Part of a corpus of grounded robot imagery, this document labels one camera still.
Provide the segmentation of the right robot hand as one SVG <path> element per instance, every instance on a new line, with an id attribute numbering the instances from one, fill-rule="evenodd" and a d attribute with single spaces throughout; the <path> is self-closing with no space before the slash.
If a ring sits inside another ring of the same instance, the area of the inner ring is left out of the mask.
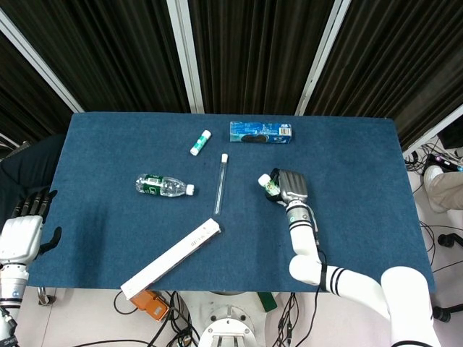
<path id="1" fill-rule="evenodd" d="M 305 177 L 296 171 L 274 168 L 270 174 L 271 181 L 280 189 L 276 195 L 265 192 L 266 199 L 287 207 L 290 202 L 306 203 L 308 199 Z"/>

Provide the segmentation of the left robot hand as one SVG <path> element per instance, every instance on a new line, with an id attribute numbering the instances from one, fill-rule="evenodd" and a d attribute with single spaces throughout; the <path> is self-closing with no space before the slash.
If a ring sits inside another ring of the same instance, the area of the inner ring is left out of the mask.
<path id="1" fill-rule="evenodd" d="M 62 228 L 54 229 L 53 236 L 42 242 L 43 226 L 57 191 L 43 189 L 20 200 L 1 231 L 1 266 L 27 267 L 37 257 L 51 251 L 61 241 Z"/>

